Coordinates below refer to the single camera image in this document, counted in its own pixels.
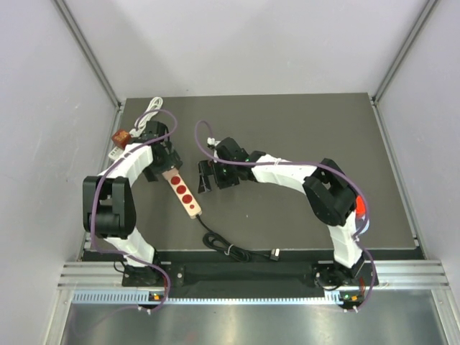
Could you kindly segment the beige strip with red sockets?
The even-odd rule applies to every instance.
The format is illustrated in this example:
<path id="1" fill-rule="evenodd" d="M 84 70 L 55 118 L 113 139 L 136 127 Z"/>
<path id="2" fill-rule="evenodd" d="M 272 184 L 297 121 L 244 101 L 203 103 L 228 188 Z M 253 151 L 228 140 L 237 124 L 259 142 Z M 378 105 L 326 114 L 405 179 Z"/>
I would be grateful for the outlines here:
<path id="1" fill-rule="evenodd" d="M 186 185 L 184 179 L 180 176 L 179 170 L 173 168 L 164 172 L 162 176 L 169 183 L 169 186 L 172 188 L 189 217 L 191 219 L 196 219 L 200 216 L 202 214 L 202 209 Z"/>

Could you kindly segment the orange red cube socket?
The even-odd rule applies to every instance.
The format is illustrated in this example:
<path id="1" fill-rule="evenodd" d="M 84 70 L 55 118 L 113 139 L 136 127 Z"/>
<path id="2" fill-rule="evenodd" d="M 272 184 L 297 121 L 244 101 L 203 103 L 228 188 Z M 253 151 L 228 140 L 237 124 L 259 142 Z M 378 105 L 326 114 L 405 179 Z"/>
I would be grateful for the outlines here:
<path id="1" fill-rule="evenodd" d="M 366 216 L 366 206 L 364 204 L 363 198 L 358 195 L 356 197 L 356 217 L 357 218 L 364 218 Z"/>

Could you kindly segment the light blue round socket base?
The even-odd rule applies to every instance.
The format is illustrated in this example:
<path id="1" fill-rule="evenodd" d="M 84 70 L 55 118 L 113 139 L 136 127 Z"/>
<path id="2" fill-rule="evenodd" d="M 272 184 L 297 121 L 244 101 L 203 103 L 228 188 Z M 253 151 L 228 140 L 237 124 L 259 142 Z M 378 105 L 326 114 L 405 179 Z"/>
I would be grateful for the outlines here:
<path id="1" fill-rule="evenodd" d="M 367 219 L 364 214 L 356 215 L 355 224 L 359 234 L 363 234 L 369 228 L 369 219 Z"/>

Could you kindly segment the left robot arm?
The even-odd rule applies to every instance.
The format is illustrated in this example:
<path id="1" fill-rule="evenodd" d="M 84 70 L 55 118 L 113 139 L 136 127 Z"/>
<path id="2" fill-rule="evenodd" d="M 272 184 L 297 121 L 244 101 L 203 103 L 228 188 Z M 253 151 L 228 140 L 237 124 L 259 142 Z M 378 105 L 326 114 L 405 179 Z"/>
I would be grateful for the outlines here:
<path id="1" fill-rule="evenodd" d="M 92 240 L 111 244 L 124 258 L 125 273 L 138 274 L 148 285 L 169 283 L 157 250 L 140 234 L 132 186 L 141 175 L 150 182 L 182 165 L 166 124 L 149 120 L 138 137 L 103 172 L 83 180 L 83 227 Z"/>

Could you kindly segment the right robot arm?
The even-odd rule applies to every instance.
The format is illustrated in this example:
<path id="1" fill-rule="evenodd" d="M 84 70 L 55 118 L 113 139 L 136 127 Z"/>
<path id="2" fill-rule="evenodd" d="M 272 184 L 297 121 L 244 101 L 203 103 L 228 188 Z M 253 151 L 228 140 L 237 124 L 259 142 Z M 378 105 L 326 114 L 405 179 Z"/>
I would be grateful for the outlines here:
<path id="1" fill-rule="evenodd" d="M 302 193 L 314 216 L 327 226 L 333 243 L 333 264 L 315 273 L 316 284 L 333 290 L 361 277 L 364 254 L 358 241 L 370 224 L 366 204 L 333 160 L 295 164 L 262 151 L 248 153 L 231 137 L 209 138 L 207 145 L 213 156 L 198 163 L 199 193 L 211 190 L 211 178 L 220 189 L 252 181 Z"/>

